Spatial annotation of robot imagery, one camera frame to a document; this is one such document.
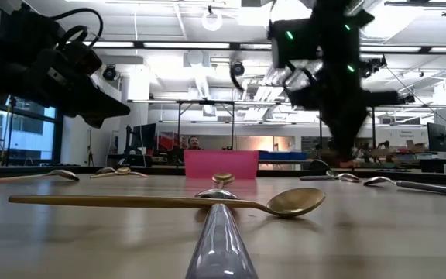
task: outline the table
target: table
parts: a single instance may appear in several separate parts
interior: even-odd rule
[[[183,278],[204,213],[194,209],[9,204],[9,195],[193,196],[212,186],[184,177],[60,177],[0,184],[0,278]],[[296,220],[255,209],[235,216],[259,278],[446,278],[446,196],[387,185],[296,178],[236,181],[227,189],[266,203],[296,187],[326,192]]]
[[[446,159],[420,159],[421,170],[423,172],[444,173]]]

